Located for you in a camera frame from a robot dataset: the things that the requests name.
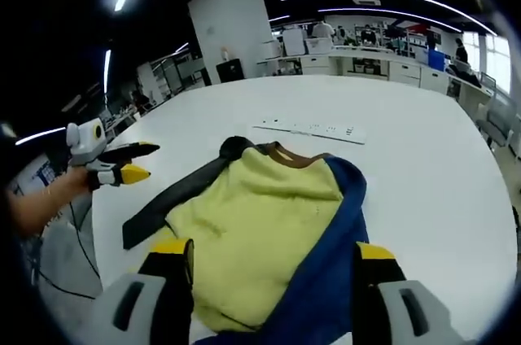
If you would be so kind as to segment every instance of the black ceiling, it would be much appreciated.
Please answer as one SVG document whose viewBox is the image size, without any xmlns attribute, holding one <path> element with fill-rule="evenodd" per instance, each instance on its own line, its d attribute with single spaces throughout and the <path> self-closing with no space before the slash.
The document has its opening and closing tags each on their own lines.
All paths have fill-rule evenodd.
<svg viewBox="0 0 521 345">
<path fill-rule="evenodd" d="M 115 0 L 15 0 L 19 54 L 16 59 L 16 97 L 24 99 L 7 118 L 22 133 L 56 126 L 59 110 L 75 94 L 103 77 L 103 56 L 112 49 L 112 84 L 132 77 L 142 62 L 172 53 L 186 41 L 195 42 L 187 3 L 190 0 L 127 0 L 113 13 Z M 484 0 L 438 0 L 471 15 L 490 13 Z M 417 0 L 381 0 L 382 8 L 408 11 L 437 20 L 459 23 L 450 11 Z M 317 9 L 352 7 L 352 0 L 265 0 L 270 17 L 290 14 L 292 20 L 313 18 Z M 27 121 L 28 111 L 39 118 Z"/>
</svg>

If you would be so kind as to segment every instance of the chair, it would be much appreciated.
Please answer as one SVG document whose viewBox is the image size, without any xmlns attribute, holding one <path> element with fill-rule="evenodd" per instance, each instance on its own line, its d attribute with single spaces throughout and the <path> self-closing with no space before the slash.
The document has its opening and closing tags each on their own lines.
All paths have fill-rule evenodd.
<svg viewBox="0 0 521 345">
<path fill-rule="evenodd" d="M 495 88 L 494 83 L 492 98 L 487 105 L 481 103 L 476 114 L 478 129 L 487 134 L 487 144 L 490 148 L 493 142 L 499 147 L 510 145 L 516 113 L 517 105 L 514 100 Z"/>
</svg>

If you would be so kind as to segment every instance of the desk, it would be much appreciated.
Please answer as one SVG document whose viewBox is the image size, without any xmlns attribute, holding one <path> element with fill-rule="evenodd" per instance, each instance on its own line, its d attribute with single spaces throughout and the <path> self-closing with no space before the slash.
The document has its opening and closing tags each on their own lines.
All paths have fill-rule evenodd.
<svg viewBox="0 0 521 345">
<path fill-rule="evenodd" d="M 269 66 L 280 61 L 299 60 L 303 74 L 356 76 L 380 79 L 381 81 L 396 81 L 413 87 L 434 90 L 442 94 L 447 94 L 450 82 L 456 81 L 461 85 L 458 102 L 472 120 L 475 119 L 478 104 L 486 104 L 493 95 L 491 90 L 477 88 L 457 76 L 433 70 L 415 59 L 390 53 L 361 50 L 359 48 L 336 47 L 329 54 L 282 56 L 262 60 L 258 64 Z M 376 76 L 354 72 L 353 59 L 375 59 L 380 61 L 382 75 Z"/>
<path fill-rule="evenodd" d="M 395 54 L 394 50 L 390 50 L 385 46 L 335 46 L 336 50 L 369 50 L 374 52 L 382 52 L 384 54 Z"/>
<path fill-rule="evenodd" d="M 105 135 L 107 136 L 107 140 L 111 141 L 113 138 L 117 136 L 116 128 L 119 124 L 121 124 L 123 121 L 126 121 L 129 119 L 129 125 L 131 125 L 135 119 L 133 114 L 135 113 L 135 109 L 132 109 L 129 112 L 124 113 L 122 116 L 119 116 L 117 119 L 112 121 L 106 128 L 105 128 Z"/>
<path fill-rule="evenodd" d="M 364 146 L 252 129 L 264 118 L 353 124 Z M 132 186 L 94 192 L 94 249 L 103 287 L 137 269 L 150 239 L 130 251 L 121 226 L 159 192 L 214 159 L 229 136 L 279 140 L 311 156 L 330 152 L 366 176 L 370 241 L 395 253 L 474 338 L 514 284 L 517 246 L 505 182 L 491 151 L 449 97 L 393 82 L 340 76 L 256 78 L 181 93 L 115 140 L 161 148 L 135 163 L 151 171 Z"/>
</svg>

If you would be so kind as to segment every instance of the white cabinet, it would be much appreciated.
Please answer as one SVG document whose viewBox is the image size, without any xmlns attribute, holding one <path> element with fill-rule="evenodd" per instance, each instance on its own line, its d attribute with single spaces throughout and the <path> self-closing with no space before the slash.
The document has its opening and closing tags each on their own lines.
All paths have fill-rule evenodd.
<svg viewBox="0 0 521 345">
<path fill-rule="evenodd" d="M 420 67 L 412 64 L 389 62 L 389 80 L 419 87 Z"/>
<path fill-rule="evenodd" d="M 302 68 L 304 67 L 329 67 L 327 56 L 303 56 L 300 58 Z"/>
<path fill-rule="evenodd" d="M 449 79 L 444 72 L 424 67 L 420 76 L 420 87 L 447 95 Z"/>
<path fill-rule="evenodd" d="M 304 75 L 333 75 L 329 67 L 302 67 Z"/>
<path fill-rule="evenodd" d="M 297 56 L 306 53 L 304 37 L 302 36 L 301 29 L 286 29 L 282 33 L 282 39 L 284 40 L 284 47 L 286 48 L 287 56 Z"/>
<path fill-rule="evenodd" d="M 341 75 L 351 75 L 355 68 L 352 65 L 352 58 L 339 58 Z"/>
<path fill-rule="evenodd" d="M 303 56 L 300 58 L 304 75 L 334 75 L 329 57 Z"/>
</svg>

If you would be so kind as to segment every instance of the floor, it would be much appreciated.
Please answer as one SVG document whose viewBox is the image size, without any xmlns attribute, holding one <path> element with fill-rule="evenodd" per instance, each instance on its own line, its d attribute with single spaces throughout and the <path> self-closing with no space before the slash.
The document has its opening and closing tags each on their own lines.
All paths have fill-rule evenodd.
<svg viewBox="0 0 521 345">
<path fill-rule="evenodd" d="M 193 89 L 200 89 L 201 87 L 204 87 L 204 81 L 203 78 L 199 78 L 193 85 L 189 85 L 185 88 L 185 91 L 187 90 L 193 90 Z"/>
<path fill-rule="evenodd" d="M 521 160 L 516 162 L 512 152 L 505 148 L 497 149 L 495 156 L 505 178 L 512 205 L 521 212 Z M 79 248 L 74 228 L 66 218 L 55 222 L 51 228 L 42 248 L 42 272 L 63 288 L 98 296 L 102 291 L 101 283 Z M 95 264 L 92 240 L 92 214 L 88 211 L 81 225 L 81 241 Z M 40 281 L 40 290 L 57 321 L 66 332 L 74 336 L 88 316 L 92 301 L 66 295 L 44 281 Z"/>
</svg>

